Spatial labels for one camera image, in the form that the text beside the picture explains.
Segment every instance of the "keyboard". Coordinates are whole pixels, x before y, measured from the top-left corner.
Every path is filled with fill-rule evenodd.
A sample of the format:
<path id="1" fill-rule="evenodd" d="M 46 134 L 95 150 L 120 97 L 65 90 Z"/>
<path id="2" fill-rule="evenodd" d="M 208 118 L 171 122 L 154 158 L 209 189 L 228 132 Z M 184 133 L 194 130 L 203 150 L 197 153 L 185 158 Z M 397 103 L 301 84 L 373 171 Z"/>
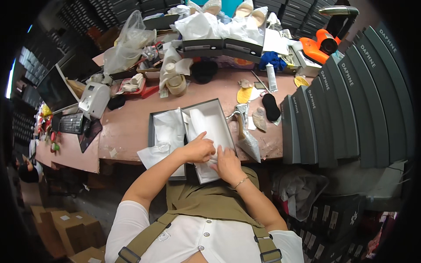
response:
<path id="1" fill-rule="evenodd" d="M 83 113 L 63 115 L 60 119 L 59 131 L 62 133 L 82 134 Z"/>

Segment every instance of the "olive green apron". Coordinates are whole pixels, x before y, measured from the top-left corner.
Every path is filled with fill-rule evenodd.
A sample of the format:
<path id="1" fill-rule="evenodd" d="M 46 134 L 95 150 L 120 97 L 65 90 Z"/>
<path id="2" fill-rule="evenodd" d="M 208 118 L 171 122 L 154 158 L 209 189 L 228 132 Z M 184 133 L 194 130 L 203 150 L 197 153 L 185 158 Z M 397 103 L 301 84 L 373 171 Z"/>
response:
<path id="1" fill-rule="evenodd" d="M 257 174 L 242 167 L 250 180 L 259 187 Z M 156 222 L 139 233 L 118 253 L 116 263 L 138 263 L 143 253 L 178 215 L 200 216 L 216 220 L 234 220 L 248 223 L 253 228 L 254 240 L 260 250 L 262 263 L 281 263 L 282 254 L 275 247 L 272 236 L 264 226 L 254 221 L 246 212 L 240 195 L 222 180 L 204 186 L 192 186 L 184 182 L 167 183 L 168 211 Z"/>

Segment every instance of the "glue bottle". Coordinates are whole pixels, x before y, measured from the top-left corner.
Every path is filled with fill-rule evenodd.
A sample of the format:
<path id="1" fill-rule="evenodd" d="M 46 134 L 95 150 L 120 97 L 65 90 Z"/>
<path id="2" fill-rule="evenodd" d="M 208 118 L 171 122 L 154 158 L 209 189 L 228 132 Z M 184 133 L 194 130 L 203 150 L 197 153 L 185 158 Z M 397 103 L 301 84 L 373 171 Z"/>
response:
<path id="1" fill-rule="evenodd" d="M 273 65 L 268 63 L 266 65 L 266 71 L 267 71 L 267 78 L 269 80 L 269 91 L 270 92 L 278 91 L 278 87 L 276 86 L 276 77 L 275 77 L 275 70 L 273 68 Z"/>
<path id="2" fill-rule="evenodd" d="M 165 85 L 167 86 L 171 94 L 177 97 L 181 97 L 184 94 L 186 94 L 186 78 L 184 77 L 184 75 L 176 73 L 176 67 L 174 63 L 168 63 L 165 66 L 164 77 L 167 78 Z"/>

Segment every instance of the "gold bracelet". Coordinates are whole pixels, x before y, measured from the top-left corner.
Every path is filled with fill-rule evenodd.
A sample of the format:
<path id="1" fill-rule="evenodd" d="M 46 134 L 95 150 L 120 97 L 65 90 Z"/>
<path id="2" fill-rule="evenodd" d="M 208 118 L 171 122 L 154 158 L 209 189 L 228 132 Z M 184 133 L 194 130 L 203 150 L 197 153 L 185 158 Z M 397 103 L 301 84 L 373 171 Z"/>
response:
<path id="1" fill-rule="evenodd" d="M 246 179 L 248 179 L 248 177 L 246 177 L 246 178 L 242 179 L 240 182 L 238 182 L 238 183 L 237 183 L 237 185 L 236 185 L 236 186 L 234 186 L 234 189 L 236 189 L 236 188 L 237 188 L 237 186 L 238 186 L 240 183 L 244 183 Z"/>

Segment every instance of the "hand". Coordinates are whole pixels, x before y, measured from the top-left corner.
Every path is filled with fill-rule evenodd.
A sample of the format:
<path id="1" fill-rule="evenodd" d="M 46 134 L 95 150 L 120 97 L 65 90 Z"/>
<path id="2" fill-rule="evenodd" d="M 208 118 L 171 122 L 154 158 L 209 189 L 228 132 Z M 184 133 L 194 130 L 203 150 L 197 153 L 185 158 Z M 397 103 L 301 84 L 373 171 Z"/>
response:
<path id="1" fill-rule="evenodd" d="M 203 139 L 205 135 L 206 132 L 202 132 L 196 139 L 177 149 L 178 153 L 183 156 L 185 162 L 207 162 L 211 159 L 211 155 L 215 154 L 216 151 L 213 141 Z"/>
<path id="2" fill-rule="evenodd" d="M 247 177 L 241 169 L 241 162 L 235 156 L 234 150 L 227 147 L 225 151 L 222 151 L 221 145 L 218 146 L 218 164 L 212 164 L 210 167 L 232 187 Z"/>

